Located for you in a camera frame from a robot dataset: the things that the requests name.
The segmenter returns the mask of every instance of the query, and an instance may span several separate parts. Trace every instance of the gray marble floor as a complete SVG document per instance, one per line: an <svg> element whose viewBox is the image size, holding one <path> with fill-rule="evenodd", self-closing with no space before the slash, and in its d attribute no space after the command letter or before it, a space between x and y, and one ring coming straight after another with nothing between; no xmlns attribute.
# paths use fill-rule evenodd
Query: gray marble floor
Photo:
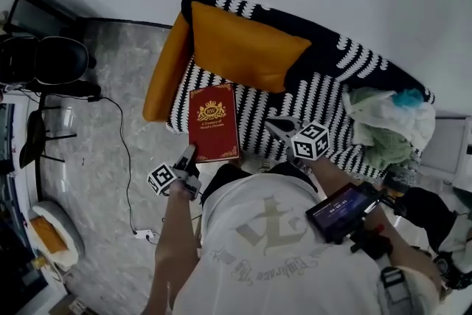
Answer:
<svg viewBox="0 0 472 315"><path fill-rule="evenodd" d="M147 174L162 161L174 162L187 136L171 134L164 124L145 122L142 106L168 30L118 23L91 23L86 44L97 59L90 74L103 96L119 103L125 115L124 136L132 156L129 197L133 225L159 232L165 198L149 188ZM48 142L50 156L41 160L44 192L71 216L86 246L86 256L72 270L67 286L99 314L139 314L153 274L155 246L137 240L128 223L125 196L128 157L119 138L119 109L107 100L48 97L46 126L54 134L78 137ZM195 205L192 210L198 212Z"/></svg>

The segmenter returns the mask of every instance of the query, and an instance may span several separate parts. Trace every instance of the white t-shirt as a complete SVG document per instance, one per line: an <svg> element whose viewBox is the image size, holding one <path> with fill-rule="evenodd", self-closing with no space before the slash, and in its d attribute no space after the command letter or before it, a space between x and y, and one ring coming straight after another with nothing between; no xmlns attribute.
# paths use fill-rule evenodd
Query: white t-shirt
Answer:
<svg viewBox="0 0 472 315"><path fill-rule="evenodd" d="M270 173L210 195L201 260L174 315L381 314L378 265L350 240L323 241L305 217L318 202L303 180Z"/></svg>

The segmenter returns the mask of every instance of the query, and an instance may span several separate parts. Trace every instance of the black and white striped sofa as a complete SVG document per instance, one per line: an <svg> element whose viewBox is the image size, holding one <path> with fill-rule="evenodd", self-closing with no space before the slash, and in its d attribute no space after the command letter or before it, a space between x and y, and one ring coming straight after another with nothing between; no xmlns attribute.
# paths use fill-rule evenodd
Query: black and white striped sofa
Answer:
<svg viewBox="0 0 472 315"><path fill-rule="evenodd" d="M353 121L347 116L341 96L351 88L374 87L402 91L418 89L425 101L434 95L413 77L371 50L311 21L241 0L183 0L182 14L192 22L191 1L219 7L244 18L276 27L312 41L312 45L288 70L286 92L273 94L235 83L237 121L243 151L275 161L285 161L284 147L264 129L268 116L290 115L316 120L330 129L331 148L327 157L341 169L366 179L376 179L379 171L364 163L364 146L353 145ZM190 60L178 86L167 128L188 133L189 92L228 80L198 67Z"/></svg>

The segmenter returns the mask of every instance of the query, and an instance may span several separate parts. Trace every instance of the black shorts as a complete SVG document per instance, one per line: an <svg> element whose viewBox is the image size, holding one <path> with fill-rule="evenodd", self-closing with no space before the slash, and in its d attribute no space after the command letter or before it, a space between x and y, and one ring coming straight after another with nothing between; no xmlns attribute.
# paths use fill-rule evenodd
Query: black shorts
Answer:
<svg viewBox="0 0 472 315"><path fill-rule="evenodd" d="M315 187L315 184L310 180L310 178L289 162L280 163L274 168L270 169L267 173L276 173L277 175L297 177L298 179L301 179L311 185L315 192L318 192L318 189ZM229 182L244 179L248 176L251 176L251 174L241 170L238 167L235 167L234 165L222 165L216 172L215 177L213 177L211 182L208 184L208 187L206 187L205 191L201 195L201 206L204 205L208 196L216 192L218 188L221 188Z"/></svg>

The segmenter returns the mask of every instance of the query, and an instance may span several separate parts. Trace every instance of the book cover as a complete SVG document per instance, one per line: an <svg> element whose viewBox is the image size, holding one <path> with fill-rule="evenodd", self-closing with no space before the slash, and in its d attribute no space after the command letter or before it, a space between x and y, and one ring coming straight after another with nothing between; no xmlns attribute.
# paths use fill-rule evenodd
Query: book cover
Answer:
<svg viewBox="0 0 472 315"><path fill-rule="evenodd" d="M240 157L231 83L190 92L189 144L196 146L197 163Z"/></svg>

